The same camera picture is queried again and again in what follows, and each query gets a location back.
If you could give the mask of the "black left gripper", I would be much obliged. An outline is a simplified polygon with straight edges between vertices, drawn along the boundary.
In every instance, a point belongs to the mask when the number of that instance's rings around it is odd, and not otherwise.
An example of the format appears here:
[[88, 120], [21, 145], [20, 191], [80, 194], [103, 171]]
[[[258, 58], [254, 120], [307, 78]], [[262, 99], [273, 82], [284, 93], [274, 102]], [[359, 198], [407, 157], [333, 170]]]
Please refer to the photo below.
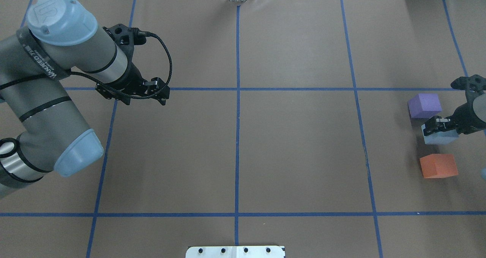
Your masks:
[[115, 79], [110, 79], [108, 82], [99, 79], [101, 84], [96, 84], [95, 90], [105, 99], [119, 100], [126, 105], [129, 105], [132, 99], [154, 99], [164, 106], [170, 95], [170, 87], [168, 86], [170, 76], [166, 81], [158, 77], [146, 80], [133, 63], [135, 46], [144, 45], [147, 38], [157, 39], [164, 48], [168, 59], [170, 59], [169, 50], [163, 40], [155, 33], [141, 31], [139, 28], [127, 27], [123, 24], [117, 24], [110, 28], [103, 27], [103, 29], [117, 46], [116, 56], [103, 72], [108, 72], [116, 64], [117, 59], [121, 59], [121, 56], [125, 56], [126, 62], [121, 63], [120, 72], [114, 72]]

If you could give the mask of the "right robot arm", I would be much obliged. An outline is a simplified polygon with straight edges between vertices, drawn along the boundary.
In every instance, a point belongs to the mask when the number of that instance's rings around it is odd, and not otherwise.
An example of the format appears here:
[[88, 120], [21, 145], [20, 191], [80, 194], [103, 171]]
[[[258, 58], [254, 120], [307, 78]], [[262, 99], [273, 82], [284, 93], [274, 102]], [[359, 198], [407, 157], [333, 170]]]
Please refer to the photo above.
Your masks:
[[451, 116], [432, 116], [422, 126], [425, 144], [448, 144], [459, 135], [470, 135], [486, 128], [486, 80], [478, 74], [461, 76], [451, 88], [463, 90], [466, 102]]

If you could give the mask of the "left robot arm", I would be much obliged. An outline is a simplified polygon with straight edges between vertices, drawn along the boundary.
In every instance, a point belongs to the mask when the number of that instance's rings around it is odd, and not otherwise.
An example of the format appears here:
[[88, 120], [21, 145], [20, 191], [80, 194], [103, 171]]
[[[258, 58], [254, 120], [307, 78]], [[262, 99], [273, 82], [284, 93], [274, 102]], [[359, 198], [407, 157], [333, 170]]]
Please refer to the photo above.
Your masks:
[[[133, 63], [135, 46], [157, 39], [169, 61], [167, 80], [146, 80]], [[105, 99], [129, 105], [166, 104], [172, 59], [155, 33], [117, 24], [103, 27], [78, 0], [38, 0], [25, 25], [1, 41], [1, 102], [25, 131], [1, 139], [1, 198], [55, 171], [69, 177], [104, 155], [95, 131], [60, 83], [81, 76]]]

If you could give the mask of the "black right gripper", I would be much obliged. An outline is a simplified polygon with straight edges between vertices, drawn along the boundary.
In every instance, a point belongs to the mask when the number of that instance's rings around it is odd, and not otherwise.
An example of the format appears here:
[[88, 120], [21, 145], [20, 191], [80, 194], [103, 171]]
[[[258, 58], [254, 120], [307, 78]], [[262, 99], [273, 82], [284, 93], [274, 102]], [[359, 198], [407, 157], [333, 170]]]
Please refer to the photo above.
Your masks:
[[432, 116], [424, 123], [424, 133], [450, 131], [451, 121], [459, 135], [485, 130], [485, 85], [485, 78], [478, 74], [454, 80], [451, 88], [465, 91], [465, 104], [457, 107], [448, 118]]

